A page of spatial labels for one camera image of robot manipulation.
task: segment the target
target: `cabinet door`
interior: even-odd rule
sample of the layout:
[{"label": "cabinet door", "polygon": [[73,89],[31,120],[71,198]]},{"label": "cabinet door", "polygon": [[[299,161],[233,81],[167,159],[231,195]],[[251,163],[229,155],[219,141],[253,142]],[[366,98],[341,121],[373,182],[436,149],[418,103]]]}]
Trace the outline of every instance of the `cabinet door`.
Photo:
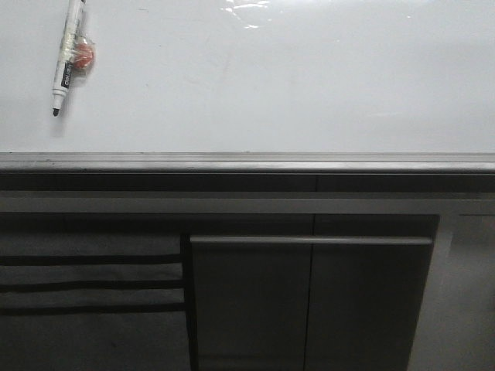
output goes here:
[{"label": "cabinet door", "polygon": [[462,216],[411,371],[495,369],[495,216]]},{"label": "cabinet door", "polygon": [[200,369],[302,370],[309,244],[193,240]]},{"label": "cabinet door", "polygon": [[431,238],[398,237],[400,226],[383,222],[317,223],[317,233],[356,236],[313,247],[307,371],[406,371]]}]

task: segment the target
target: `metal handle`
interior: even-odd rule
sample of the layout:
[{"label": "metal handle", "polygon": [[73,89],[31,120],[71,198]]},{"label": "metal handle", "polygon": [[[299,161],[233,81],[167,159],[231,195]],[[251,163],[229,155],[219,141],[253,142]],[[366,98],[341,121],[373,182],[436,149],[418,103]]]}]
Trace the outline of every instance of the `metal handle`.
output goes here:
[{"label": "metal handle", "polygon": [[429,237],[366,236],[207,236],[190,237],[191,243],[276,243],[313,245],[430,245]]}]

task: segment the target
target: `metal ledge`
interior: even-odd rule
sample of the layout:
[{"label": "metal ledge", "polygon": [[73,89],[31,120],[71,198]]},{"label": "metal ledge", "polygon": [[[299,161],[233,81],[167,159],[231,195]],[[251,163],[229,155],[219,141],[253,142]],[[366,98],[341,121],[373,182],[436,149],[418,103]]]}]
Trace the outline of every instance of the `metal ledge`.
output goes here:
[{"label": "metal ledge", "polygon": [[495,173],[495,154],[7,153],[0,172]]}]

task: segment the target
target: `marker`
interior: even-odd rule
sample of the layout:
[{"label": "marker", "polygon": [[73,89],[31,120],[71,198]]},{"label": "marker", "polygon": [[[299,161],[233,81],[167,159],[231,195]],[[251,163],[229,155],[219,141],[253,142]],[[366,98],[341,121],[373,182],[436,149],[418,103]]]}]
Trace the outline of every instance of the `marker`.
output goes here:
[{"label": "marker", "polygon": [[55,80],[53,81],[53,116],[58,116],[63,100],[69,92],[72,76],[76,34],[83,16],[86,0],[70,0],[67,19],[60,43],[59,60],[56,65]]}]

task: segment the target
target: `whiteboard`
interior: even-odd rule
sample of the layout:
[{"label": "whiteboard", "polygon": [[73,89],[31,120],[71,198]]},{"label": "whiteboard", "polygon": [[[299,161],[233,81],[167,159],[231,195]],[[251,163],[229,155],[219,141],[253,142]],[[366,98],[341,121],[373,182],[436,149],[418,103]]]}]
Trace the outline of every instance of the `whiteboard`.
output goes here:
[{"label": "whiteboard", "polygon": [[495,2],[0,0],[0,151],[495,152]]}]

